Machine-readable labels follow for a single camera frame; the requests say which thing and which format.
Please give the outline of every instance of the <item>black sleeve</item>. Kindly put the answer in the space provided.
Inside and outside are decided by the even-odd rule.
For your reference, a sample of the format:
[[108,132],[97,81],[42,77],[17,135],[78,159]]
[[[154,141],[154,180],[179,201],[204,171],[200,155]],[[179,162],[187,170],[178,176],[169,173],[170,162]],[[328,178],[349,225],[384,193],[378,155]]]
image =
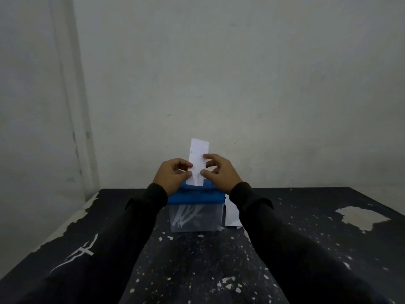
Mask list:
[[166,204],[165,190],[151,184],[108,229],[89,239],[18,303],[118,303]]
[[284,224],[271,201],[255,195],[248,183],[237,184],[230,200],[255,251],[291,304],[388,303],[320,245]]

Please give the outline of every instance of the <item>storage box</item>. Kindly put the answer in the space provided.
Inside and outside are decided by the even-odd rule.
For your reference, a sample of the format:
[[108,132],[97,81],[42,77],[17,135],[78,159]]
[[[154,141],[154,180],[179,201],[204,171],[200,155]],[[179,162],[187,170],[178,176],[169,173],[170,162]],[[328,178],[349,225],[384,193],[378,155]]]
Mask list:
[[181,184],[169,197],[170,229],[172,232],[221,230],[225,194],[209,180],[203,186]]

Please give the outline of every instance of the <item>clear plastic container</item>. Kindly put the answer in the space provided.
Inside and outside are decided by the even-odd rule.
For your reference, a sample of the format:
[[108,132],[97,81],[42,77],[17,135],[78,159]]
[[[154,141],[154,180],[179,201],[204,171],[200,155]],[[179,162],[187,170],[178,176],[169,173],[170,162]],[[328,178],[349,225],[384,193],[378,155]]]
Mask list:
[[221,230],[223,209],[224,204],[169,205],[170,229],[173,233]]

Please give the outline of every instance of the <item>finger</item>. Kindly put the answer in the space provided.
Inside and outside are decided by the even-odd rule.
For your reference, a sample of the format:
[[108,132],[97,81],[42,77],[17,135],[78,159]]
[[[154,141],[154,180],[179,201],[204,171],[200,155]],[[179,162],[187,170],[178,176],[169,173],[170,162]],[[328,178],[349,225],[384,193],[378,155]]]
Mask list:
[[184,171],[187,170],[189,167],[193,167],[193,164],[191,162],[188,162],[187,160],[181,159],[181,158],[175,158],[167,161],[167,163],[173,168],[181,168]]
[[207,178],[208,180],[210,180],[211,182],[213,182],[213,180],[215,179],[215,177],[217,177],[217,174],[213,174],[210,171],[206,170],[206,169],[202,169],[200,174]]
[[217,166],[217,162],[215,160],[208,161],[205,167],[208,168],[211,166]]
[[192,176],[192,172],[191,171],[187,171],[187,172],[183,172],[181,174],[179,174],[178,177],[180,177],[181,181],[187,180]]
[[220,155],[217,155],[216,153],[206,153],[204,155],[202,155],[205,159],[211,159],[216,161],[216,166],[221,166],[226,159],[221,157]]

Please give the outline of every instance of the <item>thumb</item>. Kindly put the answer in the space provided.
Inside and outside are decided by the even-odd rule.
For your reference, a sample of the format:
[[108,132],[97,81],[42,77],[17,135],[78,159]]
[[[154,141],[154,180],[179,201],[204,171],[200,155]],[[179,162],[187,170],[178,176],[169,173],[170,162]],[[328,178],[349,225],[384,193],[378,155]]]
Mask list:
[[209,170],[206,170],[206,169],[202,169],[201,172],[200,172],[200,174],[201,174],[203,177],[205,177],[205,178],[207,178],[208,180],[210,180],[211,182],[212,182],[213,179],[217,176],[216,174],[211,173]]
[[187,171],[187,172],[184,172],[184,173],[179,174],[179,176],[180,176],[180,178],[181,178],[181,181],[184,181],[184,180],[189,179],[192,175],[193,175],[193,174],[192,174],[191,171]]

